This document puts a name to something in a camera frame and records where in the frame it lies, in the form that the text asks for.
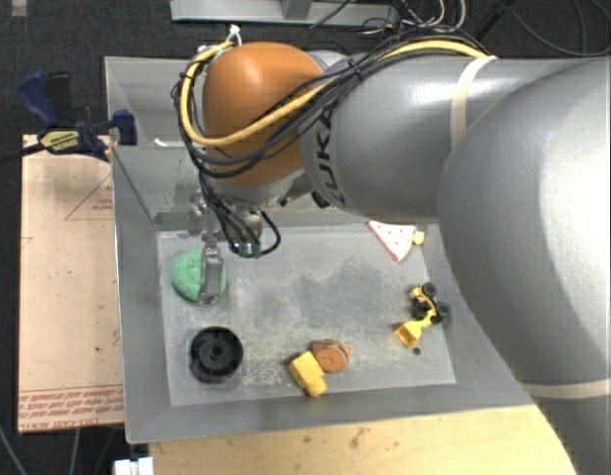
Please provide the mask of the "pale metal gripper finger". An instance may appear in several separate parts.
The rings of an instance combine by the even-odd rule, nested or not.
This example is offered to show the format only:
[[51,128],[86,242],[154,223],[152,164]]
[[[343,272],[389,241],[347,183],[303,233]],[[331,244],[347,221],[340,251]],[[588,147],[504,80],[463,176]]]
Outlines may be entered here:
[[208,249],[208,298],[219,297],[225,290],[224,261],[218,248]]
[[200,285],[200,292],[199,292],[199,300],[203,304],[211,303],[211,296],[208,293],[208,289],[207,289],[207,280],[208,280],[207,274],[208,274],[208,259],[206,256],[206,251],[203,250],[202,255],[201,255],[201,285]]

